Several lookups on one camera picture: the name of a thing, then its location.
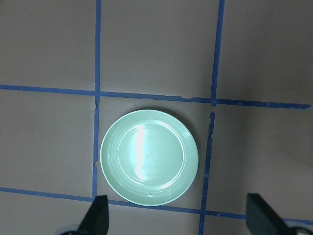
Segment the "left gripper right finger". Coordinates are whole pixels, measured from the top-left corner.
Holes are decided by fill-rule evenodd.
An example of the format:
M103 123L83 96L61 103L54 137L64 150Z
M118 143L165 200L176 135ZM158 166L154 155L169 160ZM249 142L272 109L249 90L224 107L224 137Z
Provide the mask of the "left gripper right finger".
M246 196L246 225L252 235L296 234L257 193Z

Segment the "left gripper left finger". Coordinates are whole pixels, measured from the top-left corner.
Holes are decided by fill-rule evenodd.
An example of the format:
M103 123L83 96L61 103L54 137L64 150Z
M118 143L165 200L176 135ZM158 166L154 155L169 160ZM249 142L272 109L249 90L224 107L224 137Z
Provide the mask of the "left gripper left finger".
M109 207L106 195L96 196L78 227L80 235L106 235L109 230Z

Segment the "green plate near left arm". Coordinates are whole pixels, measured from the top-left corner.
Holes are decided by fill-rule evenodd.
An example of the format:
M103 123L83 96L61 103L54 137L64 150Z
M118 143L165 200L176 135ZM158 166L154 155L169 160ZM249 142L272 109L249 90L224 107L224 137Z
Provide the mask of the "green plate near left arm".
M160 206L188 191L199 154L193 135L179 119L158 110L138 110L107 130L100 163L119 196L137 205Z

